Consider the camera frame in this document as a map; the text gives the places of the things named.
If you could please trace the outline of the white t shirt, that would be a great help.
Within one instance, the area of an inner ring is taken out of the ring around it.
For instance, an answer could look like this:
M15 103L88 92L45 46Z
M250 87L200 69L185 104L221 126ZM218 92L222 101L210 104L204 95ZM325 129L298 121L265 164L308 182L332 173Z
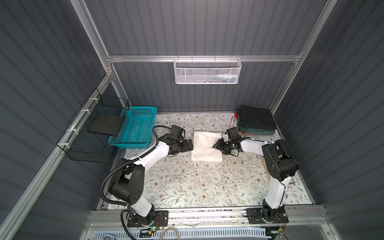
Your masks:
M213 146L222 139L220 132L195 131L194 149L191 153L192 162L222 162L223 154Z

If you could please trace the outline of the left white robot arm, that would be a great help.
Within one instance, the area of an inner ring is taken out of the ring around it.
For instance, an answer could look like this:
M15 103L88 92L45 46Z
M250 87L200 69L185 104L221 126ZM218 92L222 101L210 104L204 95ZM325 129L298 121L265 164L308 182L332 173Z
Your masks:
M110 205L123 206L148 224L155 207L144 196L145 172L160 159L193 150L192 140L185 139L185 129L178 126L154 126L155 144L133 159L123 162L104 179L100 197Z

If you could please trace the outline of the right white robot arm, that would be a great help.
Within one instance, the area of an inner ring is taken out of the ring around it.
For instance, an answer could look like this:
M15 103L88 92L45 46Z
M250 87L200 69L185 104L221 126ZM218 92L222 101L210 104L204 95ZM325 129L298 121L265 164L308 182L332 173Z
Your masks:
M254 153L264 157L267 171L271 176L269 191L263 200L262 216L270 222L273 217L284 213L284 196L292 177L299 169L299 164L285 140L274 142L253 140L242 137L236 127L225 132L226 138L221 138L213 145L224 155L231 155L232 151Z

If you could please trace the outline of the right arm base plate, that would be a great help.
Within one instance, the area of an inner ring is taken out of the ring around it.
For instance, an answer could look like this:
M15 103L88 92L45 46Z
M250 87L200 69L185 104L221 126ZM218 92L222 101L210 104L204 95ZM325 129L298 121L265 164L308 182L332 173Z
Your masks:
M245 216L250 224L287 224L289 222L285 208L270 209L269 207L248 208Z

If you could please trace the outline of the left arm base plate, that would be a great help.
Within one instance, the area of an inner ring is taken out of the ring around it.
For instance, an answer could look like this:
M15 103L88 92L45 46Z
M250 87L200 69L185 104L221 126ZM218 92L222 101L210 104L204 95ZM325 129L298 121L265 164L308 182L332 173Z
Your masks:
M129 215L128 228L140 227L166 227L168 225L169 211L151 211L147 217L142 217L138 214Z

